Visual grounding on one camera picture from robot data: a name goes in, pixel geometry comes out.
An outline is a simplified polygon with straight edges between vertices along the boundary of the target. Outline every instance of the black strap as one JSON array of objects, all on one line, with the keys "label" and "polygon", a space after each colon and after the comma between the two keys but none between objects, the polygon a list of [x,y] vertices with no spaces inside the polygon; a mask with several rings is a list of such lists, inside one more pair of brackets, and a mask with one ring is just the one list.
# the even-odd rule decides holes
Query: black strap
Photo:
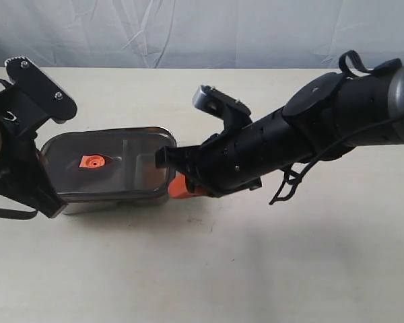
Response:
[{"label": "black strap", "polygon": [[11,209],[0,209],[0,219],[11,219],[11,220],[30,220],[33,219],[37,210],[34,211],[19,211]]},{"label": "black strap", "polygon": [[350,71],[350,68],[347,66],[346,59],[349,59],[353,65],[353,67],[361,72],[361,73],[366,73],[366,74],[371,74],[371,75],[383,75],[387,73],[392,73],[392,71],[396,71],[399,69],[401,66],[403,66],[402,62],[400,59],[392,59],[390,61],[386,61],[383,64],[380,64],[379,66],[376,66],[373,69],[367,69],[359,54],[354,51],[354,50],[349,50],[348,52],[345,52],[342,54],[339,59],[338,59],[338,67],[343,72],[346,76],[350,78],[356,78],[358,77],[355,73]]}]

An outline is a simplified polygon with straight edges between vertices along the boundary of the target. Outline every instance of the orange piece inside container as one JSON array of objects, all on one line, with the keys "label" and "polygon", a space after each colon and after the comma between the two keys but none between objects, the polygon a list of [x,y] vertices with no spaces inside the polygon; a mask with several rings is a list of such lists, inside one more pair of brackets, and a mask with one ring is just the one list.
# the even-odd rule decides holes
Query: orange piece inside container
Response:
[{"label": "orange piece inside container", "polygon": [[81,168],[99,168],[105,163],[106,161],[101,155],[82,156],[79,166]]}]

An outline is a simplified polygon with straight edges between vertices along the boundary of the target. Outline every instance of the clear plastic container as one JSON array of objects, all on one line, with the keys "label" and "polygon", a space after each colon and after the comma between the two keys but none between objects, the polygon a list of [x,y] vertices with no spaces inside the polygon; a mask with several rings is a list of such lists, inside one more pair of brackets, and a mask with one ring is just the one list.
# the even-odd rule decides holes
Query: clear plastic container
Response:
[{"label": "clear plastic container", "polygon": [[69,204],[64,214],[105,210],[118,202],[158,205],[168,200],[170,168],[157,169],[155,153],[176,146],[160,127],[63,133],[41,152],[57,193]]}]

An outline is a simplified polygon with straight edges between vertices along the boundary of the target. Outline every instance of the white table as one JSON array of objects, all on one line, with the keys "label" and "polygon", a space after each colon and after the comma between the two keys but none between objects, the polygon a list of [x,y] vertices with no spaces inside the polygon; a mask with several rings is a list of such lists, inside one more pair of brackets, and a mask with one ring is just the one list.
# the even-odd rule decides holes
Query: white table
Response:
[{"label": "white table", "polygon": [[[79,112],[41,128],[39,147],[66,131],[151,125],[200,143],[222,122],[191,106],[199,84],[256,120],[326,71],[46,72]],[[270,207],[280,180],[222,199],[0,219],[0,322],[404,322],[404,146],[320,163]]]}]

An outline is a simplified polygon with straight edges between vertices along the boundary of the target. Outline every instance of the plastic lid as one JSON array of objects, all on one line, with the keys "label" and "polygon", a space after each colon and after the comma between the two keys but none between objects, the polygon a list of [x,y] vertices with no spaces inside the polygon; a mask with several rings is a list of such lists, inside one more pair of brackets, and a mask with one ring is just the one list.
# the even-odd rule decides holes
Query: plastic lid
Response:
[{"label": "plastic lid", "polygon": [[66,201],[151,199],[168,194],[174,171],[157,169],[155,152],[176,145],[162,128],[64,133],[42,148],[46,172]]}]

